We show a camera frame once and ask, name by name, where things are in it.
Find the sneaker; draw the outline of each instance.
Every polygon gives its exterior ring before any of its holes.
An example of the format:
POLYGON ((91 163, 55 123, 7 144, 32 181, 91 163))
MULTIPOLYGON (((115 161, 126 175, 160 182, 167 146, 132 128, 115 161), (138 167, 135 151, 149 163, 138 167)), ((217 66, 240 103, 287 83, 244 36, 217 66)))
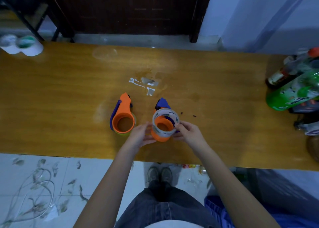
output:
POLYGON ((170 185, 172 185, 172 181, 172 171, 168 167, 163 168, 161 172, 161 182, 168 182, 170 185))
POLYGON ((147 181, 150 183, 153 180, 159 181, 160 173, 157 167, 151 167, 147 172, 147 181))

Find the orange tape dispenser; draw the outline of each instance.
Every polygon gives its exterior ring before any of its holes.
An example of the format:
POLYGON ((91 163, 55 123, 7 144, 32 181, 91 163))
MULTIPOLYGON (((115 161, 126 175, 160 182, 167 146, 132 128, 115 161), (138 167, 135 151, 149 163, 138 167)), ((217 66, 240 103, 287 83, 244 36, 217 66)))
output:
POLYGON ((131 98, 127 93, 121 95, 110 118, 112 131, 125 135, 129 133, 136 124, 136 117, 131 113, 131 98))
POLYGON ((164 98, 161 98, 153 115, 153 126, 151 134, 156 141, 168 141, 170 136, 176 132, 175 125, 179 123, 179 117, 173 111, 164 98))

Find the wooden table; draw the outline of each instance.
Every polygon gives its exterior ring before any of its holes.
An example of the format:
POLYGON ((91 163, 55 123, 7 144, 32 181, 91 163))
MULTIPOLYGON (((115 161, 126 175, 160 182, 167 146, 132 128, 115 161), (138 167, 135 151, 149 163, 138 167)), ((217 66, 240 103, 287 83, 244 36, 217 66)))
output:
MULTIPOLYGON (((53 42, 35 57, 1 51, 0 152, 114 158, 126 137, 110 130, 109 118, 127 92, 138 124, 164 97, 229 166, 319 170, 293 128, 296 115, 265 103, 266 72, 283 58, 53 42), (159 82, 153 96, 129 82, 141 77, 159 82)), ((141 148, 136 160, 200 163, 173 140, 141 148)))

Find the person's hand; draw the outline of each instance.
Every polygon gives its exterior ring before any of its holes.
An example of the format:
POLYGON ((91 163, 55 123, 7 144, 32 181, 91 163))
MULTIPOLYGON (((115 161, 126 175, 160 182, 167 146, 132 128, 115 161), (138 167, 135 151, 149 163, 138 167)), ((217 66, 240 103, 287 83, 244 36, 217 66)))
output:
POLYGON ((156 142, 156 140, 151 135, 151 126, 152 124, 146 122, 146 124, 144 125, 134 127, 124 145, 132 147, 138 152, 138 149, 140 147, 156 142))
POLYGON ((176 125, 175 128, 180 132, 173 134, 174 140, 185 141, 192 149, 208 146, 198 126, 180 121, 180 124, 176 125))

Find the door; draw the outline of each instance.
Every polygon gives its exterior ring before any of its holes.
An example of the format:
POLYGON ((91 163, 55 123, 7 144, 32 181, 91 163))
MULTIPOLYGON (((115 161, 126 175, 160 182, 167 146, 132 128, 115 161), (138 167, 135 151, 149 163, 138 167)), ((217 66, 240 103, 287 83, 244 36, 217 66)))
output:
POLYGON ((55 0, 78 33, 189 34, 196 0, 55 0))

